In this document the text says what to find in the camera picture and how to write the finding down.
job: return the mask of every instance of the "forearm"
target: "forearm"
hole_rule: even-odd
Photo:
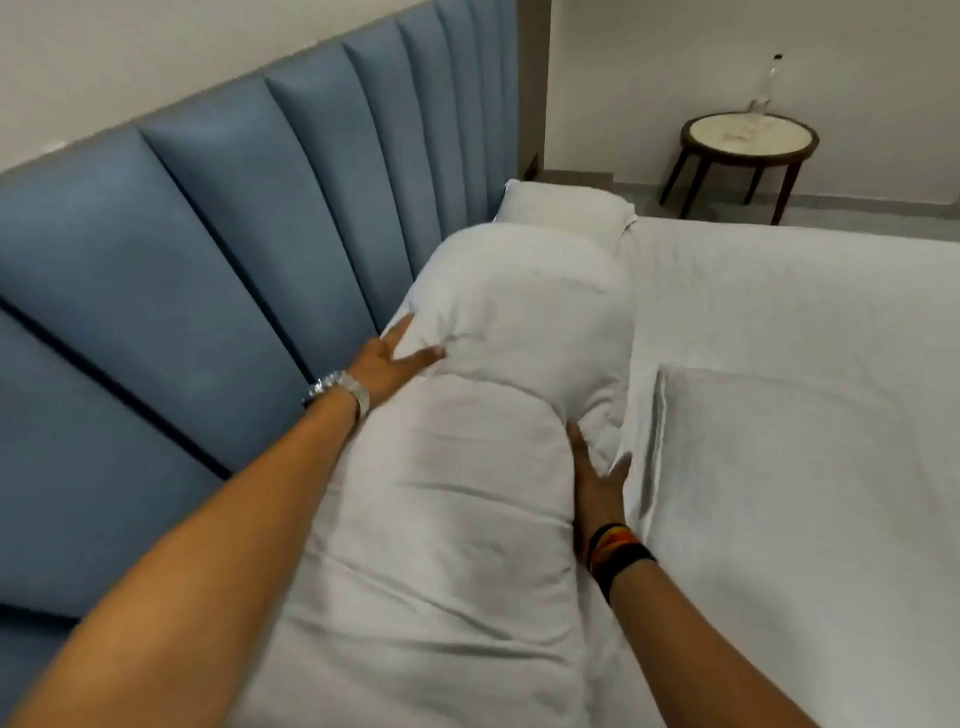
[[[669,728],[815,728],[655,562],[622,571],[611,606]]]
[[[333,390],[166,534],[77,628],[11,727],[221,723],[355,415],[352,395]]]

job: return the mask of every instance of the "white pillow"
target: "white pillow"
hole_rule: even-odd
[[[821,725],[955,725],[960,570],[899,405],[695,370],[659,389],[647,541],[707,619]]]
[[[494,220],[568,232],[611,251],[636,220],[636,211],[602,189],[510,180]]]
[[[588,722],[562,419],[615,455],[629,286],[588,240],[486,225],[441,246],[411,308],[396,355],[447,359],[342,456],[233,725]]]

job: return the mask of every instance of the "white wall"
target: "white wall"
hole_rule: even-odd
[[[0,0],[0,169],[419,0]]]
[[[823,138],[798,192],[957,200],[956,0],[554,0],[546,165],[659,183],[684,121],[745,107],[776,53],[772,110]]]

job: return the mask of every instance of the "bracelet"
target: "bracelet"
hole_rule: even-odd
[[[637,561],[644,560],[657,563],[650,550],[624,523],[608,523],[599,528],[590,539],[587,549],[587,570],[608,604],[617,575]]]

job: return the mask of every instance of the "black wristband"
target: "black wristband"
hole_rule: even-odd
[[[603,597],[607,600],[608,604],[610,604],[610,589],[613,587],[613,580],[619,573],[637,561],[652,561],[655,564],[657,563],[657,559],[650,553],[649,548],[641,543],[636,543],[620,546],[610,555],[610,558],[597,567],[593,578],[596,579],[597,586],[600,587],[600,592],[603,593]]]

